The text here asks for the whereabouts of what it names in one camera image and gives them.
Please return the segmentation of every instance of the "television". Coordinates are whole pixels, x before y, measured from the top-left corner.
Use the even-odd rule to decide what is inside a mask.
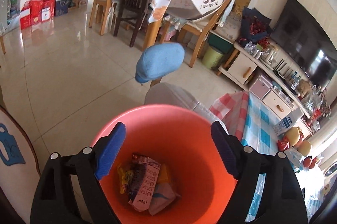
[[[322,89],[328,85],[337,69],[337,50],[297,0],[287,1],[270,38],[292,57],[313,84]]]

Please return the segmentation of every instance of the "blue container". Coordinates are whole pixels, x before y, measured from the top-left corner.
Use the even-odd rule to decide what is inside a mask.
[[[68,13],[69,0],[60,0],[55,3],[55,16],[61,16]]]

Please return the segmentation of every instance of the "cabinet handle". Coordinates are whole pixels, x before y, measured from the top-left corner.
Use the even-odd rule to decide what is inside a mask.
[[[243,78],[246,78],[247,76],[248,76],[248,74],[250,73],[250,71],[252,70],[252,68],[251,67],[249,67],[248,69],[247,69],[247,71],[243,74]]]
[[[276,108],[278,108],[278,110],[279,110],[281,113],[283,113],[283,112],[284,112],[284,110],[281,108],[281,106],[280,106],[280,105],[276,105]]]

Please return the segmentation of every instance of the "checkered tablecloth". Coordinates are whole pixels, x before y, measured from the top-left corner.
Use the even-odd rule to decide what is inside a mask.
[[[249,145],[258,153],[262,154],[275,155],[278,152],[278,138],[273,127],[281,119],[253,94],[246,91],[235,94],[225,94],[212,104],[210,111],[224,122],[228,133],[236,136],[242,145]],[[309,172],[304,168],[300,168],[300,172],[301,175],[298,176],[298,179],[301,177],[304,180],[303,183],[306,185],[308,184],[308,177],[321,175],[321,171],[318,167],[316,168],[316,173],[312,170]],[[260,174],[246,221],[255,219],[261,201],[264,183],[265,175]],[[322,202],[318,196],[318,193],[306,194],[305,203],[311,215],[321,206]]]

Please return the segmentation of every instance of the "dark wooden chair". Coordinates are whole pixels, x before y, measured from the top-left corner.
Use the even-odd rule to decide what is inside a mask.
[[[134,27],[134,32],[132,33],[130,47],[134,46],[134,42],[136,40],[138,31],[140,30],[143,21],[146,17],[148,8],[149,8],[149,0],[122,0],[118,16],[115,23],[114,36],[117,36],[119,26],[122,21],[132,25]],[[129,11],[128,13],[134,14],[131,17],[123,18],[124,10]]]

